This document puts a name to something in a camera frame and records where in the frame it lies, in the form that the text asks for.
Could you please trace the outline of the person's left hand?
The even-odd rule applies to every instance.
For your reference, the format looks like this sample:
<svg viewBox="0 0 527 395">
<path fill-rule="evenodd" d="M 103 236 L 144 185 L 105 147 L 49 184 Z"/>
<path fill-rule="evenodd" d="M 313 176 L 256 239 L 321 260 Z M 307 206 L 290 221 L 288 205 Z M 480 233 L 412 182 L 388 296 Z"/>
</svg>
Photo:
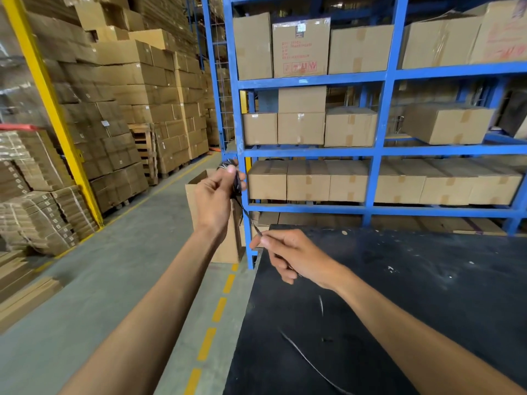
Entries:
<svg viewBox="0 0 527 395">
<path fill-rule="evenodd" d="M 196 228 L 206 231 L 218 244 L 226 237 L 237 172 L 237 163 L 228 163 L 201 180 L 195 188 Z"/>
</svg>

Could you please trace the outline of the person's left forearm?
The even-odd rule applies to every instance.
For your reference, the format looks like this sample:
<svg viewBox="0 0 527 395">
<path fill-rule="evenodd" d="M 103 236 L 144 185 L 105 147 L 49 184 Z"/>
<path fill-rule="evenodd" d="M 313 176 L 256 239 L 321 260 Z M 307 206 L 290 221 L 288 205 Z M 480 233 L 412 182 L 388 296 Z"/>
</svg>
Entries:
<svg viewBox="0 0 527 395">
<path fill-rule="evenodd" d="M 153 395 L 226 231 L 200 225 L 57 395 Z"/>
</svg>

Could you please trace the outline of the person's right forearm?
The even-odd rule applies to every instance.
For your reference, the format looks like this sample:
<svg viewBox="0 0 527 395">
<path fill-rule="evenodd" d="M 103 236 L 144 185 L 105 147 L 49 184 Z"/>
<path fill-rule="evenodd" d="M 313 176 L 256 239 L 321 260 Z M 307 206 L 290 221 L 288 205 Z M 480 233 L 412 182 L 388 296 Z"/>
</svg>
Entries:
<svg viewBox="0 0 527 395">
<path fill-rule="evenodd" d="M 473 353 L 401 309 L 350 269 L 328 280 L 421 395 L 527 395 Z"/>
</svg>

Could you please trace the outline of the open cardboard box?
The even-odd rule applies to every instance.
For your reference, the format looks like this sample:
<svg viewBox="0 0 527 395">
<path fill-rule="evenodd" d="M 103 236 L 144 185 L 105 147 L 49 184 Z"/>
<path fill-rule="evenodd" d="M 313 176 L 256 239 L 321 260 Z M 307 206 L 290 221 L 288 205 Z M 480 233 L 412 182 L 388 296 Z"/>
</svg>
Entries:
<svg viewBox="0 0 527 395">
<path fill-rule="evenodd" d="M 186 185 L 186 195 L 188 200 L 188 206 L 192 218 L 193 228 L 197 226 L 197 205 L 195 202 L 195 188 L 201 180 L 207 178 L 215 169 L 208 168 L 201 172 L 195 178 L 191 179 Z M 241 218 L 241 208 L 238 203 L 231 200 L 231 213 L 227 225 L 227 233 L 223 242 L 219 245 L 216 252 L 214 253 L 211 261 L 215 263 L 230 263 L 238 264 L 242 258 L 242 245 L 239 233 L 239 220 Z"/>
</svg>

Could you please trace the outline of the wooden pallet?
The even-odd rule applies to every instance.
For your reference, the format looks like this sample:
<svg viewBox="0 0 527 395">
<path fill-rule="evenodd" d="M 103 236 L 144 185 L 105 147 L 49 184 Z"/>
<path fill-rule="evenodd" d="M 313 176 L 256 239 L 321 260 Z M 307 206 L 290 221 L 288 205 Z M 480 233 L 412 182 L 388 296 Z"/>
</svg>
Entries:
<svg viewBox="0 0 527 395">
<path fill-rule="evenodd" d="M 128 124 L 128 129 L 134 138 L 149 186 L 158 185 L 158 150 L 154 125 L 149 123 Z"/>
</svg>

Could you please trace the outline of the flat plain cardboard box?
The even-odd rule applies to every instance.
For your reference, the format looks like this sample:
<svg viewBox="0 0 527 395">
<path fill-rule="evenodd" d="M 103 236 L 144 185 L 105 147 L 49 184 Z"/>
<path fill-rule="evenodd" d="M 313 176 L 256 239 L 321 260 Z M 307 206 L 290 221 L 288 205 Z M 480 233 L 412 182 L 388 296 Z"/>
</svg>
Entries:
<svg viewBox="0 0 527 395">
<path fill-rule="evenodd" d="M 326 112 L 327 86 L 282 87 L 278 90 L 278 112 Z"/>
</svg>

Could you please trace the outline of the medium taped cardboard box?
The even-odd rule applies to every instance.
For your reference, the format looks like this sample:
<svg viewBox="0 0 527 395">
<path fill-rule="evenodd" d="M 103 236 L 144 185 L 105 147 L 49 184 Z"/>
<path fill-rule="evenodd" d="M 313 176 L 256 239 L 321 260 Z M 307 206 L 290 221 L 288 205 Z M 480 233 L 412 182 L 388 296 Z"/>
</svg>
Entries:
<svg viewBox="0 0 527 395">
<path fill-rule="evenodd" d="M 372 147 L 377 112 L 369 108 L 341 106 L 326 111 L 325 147 Z"/>
</svg>

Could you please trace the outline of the blue metal shelving rack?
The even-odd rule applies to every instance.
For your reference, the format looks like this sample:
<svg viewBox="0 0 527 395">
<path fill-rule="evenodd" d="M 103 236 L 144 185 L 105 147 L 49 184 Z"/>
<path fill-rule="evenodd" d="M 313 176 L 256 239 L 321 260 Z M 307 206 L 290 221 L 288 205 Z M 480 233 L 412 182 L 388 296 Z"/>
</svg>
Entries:
<svg viewBox="0 0 527 395">
<path fill-rule="evenodd" d="M 374 202 L 379 168 L 389 159 L 483 158 L 500 162 L 498 156 L 527 156 L 527 139 L 516 139 L 492 131 L 499 98 L 513 79 L 527 74 L 527 61 L 399 69 L 399 56 L 405 26 L 419 21 L 459 16 L 447 11 L 431 19 L 424 14 L 451 6 L 449 1 L 415 4 L 410 0 L 388 0 L 380 7 L 323 12 L 323 0 L 223 0 L 228 62 L 231 80 L 236 157 L 247 173 L 260 160 L 364 160 L 369 163 L 365 203 L 291 202 L 250 199 L 241 195 L 242 207 L 250 212 L 329 213 L 361 216 L 364 226 L 373 216 L 431 216 L 440 218 L 504 219 L 508 235 L 517 233 L 527 222 L 527 172 L 509 205 L 411 205 Z M 332 29 L 393 25 L 387 69 L 381 72 L 326 74 L 318 76 L 239 80 L 234 42 L 233 19 L 268 12 L 272 26 L 298 20 L 331 18 Z M 325 147 L 324 145 L 249 145 L 243 138 L 242 115 L 278 112 L 278 90 L 282 87 L 327 86 L 326 111 L 341 106 L 364 107 L 377 112 L 372 147 Z M 494 108 L 490 127 L 478 145 L 429 145 L 401 131 L 406 106 L 420 103 L 459 103 Z"/>
</svg>

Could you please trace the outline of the tall plain cardboard box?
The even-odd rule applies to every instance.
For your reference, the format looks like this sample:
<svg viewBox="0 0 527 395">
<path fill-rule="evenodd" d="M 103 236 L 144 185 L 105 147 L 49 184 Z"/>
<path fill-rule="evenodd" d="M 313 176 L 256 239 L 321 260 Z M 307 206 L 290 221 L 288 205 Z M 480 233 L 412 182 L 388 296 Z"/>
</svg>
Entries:
<svg viewBox="0 0 527 395">
<path fill-rule="evenodd" d="M 239 80 L 272 78 L 270 14 L 234 18 L 233 29 Z"/>
</svg>

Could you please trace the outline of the row of shelf cardboard boxes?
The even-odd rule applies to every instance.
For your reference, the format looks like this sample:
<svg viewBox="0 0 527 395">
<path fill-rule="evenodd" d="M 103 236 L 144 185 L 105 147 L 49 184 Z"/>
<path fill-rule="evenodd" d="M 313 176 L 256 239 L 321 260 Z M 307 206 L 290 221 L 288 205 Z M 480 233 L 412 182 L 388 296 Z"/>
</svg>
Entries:
<svg viewBox="0 0 527 395">
<path fill-rule="evenodd" d="M 374 202 L 411 205 L 509 205 L 523 175 L 483 158 L 382 161 Z M 250 199 L 365 203 L 364 160 L 260 160 L 248 172 Z"/>
</svg>

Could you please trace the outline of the big stack of cardboard cartons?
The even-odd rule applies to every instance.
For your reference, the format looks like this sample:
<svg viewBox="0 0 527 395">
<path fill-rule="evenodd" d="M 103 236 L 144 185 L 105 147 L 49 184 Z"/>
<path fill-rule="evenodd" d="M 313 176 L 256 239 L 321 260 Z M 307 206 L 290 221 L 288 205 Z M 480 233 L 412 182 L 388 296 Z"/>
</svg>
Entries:
<svg viewBox="0 0 527 395">
<path fill-rule="evenodd" d="M 153 124 L 159 176 L 167 177 L 209 150 L 204 97 L 196 59 L 161 45 L 161 29 L 132 32 L 116 41 L 60 19 L 28 12 L 44 62 L 65 77 L 60 100 L 101 213 L 144 192 L 148 181 L 128 124 Z"/>
</svg>

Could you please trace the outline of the long angled cardboard box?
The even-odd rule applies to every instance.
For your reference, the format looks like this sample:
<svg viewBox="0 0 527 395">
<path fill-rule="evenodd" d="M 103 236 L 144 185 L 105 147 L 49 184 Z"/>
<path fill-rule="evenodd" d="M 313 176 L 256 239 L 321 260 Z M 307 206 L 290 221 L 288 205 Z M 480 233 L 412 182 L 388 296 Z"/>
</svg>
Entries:
<svg viewBox="0 0 527 395">
<path fill-rule="evenodd" d="M 405 107 L 401 131 L 429 145 L 478 145 L 489 130 L 494 108 L 452 103 Z"/>
</svg>

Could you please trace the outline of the large taped cardboard box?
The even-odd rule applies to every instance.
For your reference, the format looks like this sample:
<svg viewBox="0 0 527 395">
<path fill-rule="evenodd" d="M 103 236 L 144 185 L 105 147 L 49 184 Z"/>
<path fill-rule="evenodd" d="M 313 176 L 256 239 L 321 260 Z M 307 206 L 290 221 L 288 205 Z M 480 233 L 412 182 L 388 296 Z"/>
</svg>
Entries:
<svg viewBox="0 0 527 395">
<path fill-rule="evenodd" d="M 399 69 L 467 65 L 481 18 L 451 16 L 411 23 L 404 28 Z"/>
</svg>

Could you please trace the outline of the long flat cardboard bundles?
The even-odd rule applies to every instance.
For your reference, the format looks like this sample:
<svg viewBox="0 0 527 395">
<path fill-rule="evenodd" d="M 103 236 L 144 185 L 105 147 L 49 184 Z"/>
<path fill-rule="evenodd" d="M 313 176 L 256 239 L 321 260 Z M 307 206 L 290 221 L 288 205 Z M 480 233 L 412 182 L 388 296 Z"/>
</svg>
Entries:
<svg viewBox="0 0 527 395">
<path fill-rule="evenodd" d="M 58 279 L 37 276 L 22 251 L 0 252 L 0 335 L 62 289 Z"/>
</svg>

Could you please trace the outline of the large red printed cardboard box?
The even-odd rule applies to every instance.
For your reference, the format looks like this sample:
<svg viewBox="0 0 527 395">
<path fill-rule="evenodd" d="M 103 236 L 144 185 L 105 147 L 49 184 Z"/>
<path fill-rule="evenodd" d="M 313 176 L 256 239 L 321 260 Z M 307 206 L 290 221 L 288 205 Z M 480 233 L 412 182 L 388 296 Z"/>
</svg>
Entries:
<svg viewBox="0 0 527 395">
<path fill-rule="evenodd" d="M 481 19 L 470 64 L 527 61 L 527 0 L 500 0 L 465 12 Z"/>
</svg>

